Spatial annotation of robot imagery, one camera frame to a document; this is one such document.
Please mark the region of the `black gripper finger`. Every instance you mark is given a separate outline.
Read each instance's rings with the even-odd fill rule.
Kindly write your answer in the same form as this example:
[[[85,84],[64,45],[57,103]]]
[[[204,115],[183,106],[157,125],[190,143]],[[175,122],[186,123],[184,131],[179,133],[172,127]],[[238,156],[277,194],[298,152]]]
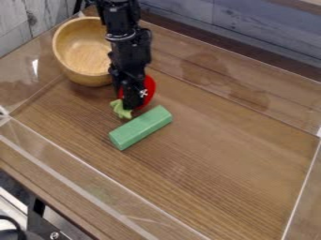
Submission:
[[[117,96],[123,100],[123,108],[132,111],[144,105],[148,89],[143,82],[124,80],[120,82]]]

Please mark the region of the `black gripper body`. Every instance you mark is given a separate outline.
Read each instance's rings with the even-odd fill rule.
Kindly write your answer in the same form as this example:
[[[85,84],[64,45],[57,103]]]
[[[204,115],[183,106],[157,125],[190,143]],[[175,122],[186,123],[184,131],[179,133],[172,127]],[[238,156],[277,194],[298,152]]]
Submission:
[[[151,62],[151,30],[133,27],[124,31],[109,28],[109,75],[112,86],[120,87],[120,82],[131,79],[141,82],[145,77],[145,65]]]

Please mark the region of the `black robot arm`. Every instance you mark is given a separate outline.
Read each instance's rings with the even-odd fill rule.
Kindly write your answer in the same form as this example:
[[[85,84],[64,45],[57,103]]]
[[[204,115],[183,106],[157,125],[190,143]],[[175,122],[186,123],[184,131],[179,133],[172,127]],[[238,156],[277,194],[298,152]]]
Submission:
[[[144,104],[145,67],[151,63],[151,30],[139,25],[137,0],[95,0],[109,43],[109,75],[123,107],[132,111]]]

